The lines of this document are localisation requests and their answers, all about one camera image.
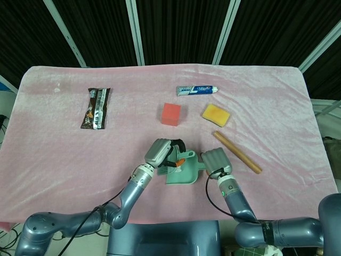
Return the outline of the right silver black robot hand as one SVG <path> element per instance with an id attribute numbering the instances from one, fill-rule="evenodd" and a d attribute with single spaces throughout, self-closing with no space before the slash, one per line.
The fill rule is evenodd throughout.
<path id="1" fill-rule="evenodd" d="M 219 147 L 206 151 L 201 153 L 200 156 L 205 164 L 207 175 L 210 175 L 219 169 L 223 169 L 223 173 L 227 175 L 232 173 L 232 164 L 223 148 Z"/>

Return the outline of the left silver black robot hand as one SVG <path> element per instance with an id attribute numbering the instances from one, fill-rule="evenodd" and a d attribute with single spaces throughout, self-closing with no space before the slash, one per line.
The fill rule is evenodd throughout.
<path id="1" fill-rule="evenodd" d="M 175 162 L 168 160 L 168 156 L 172 153 L 174 147 L 178 147 L 181 153 L 186 151 L 185 144 L 181 139 L 157 139 L 146 153 L 145 162 L 154 169 L 163 166 L 177 167 Z"/>

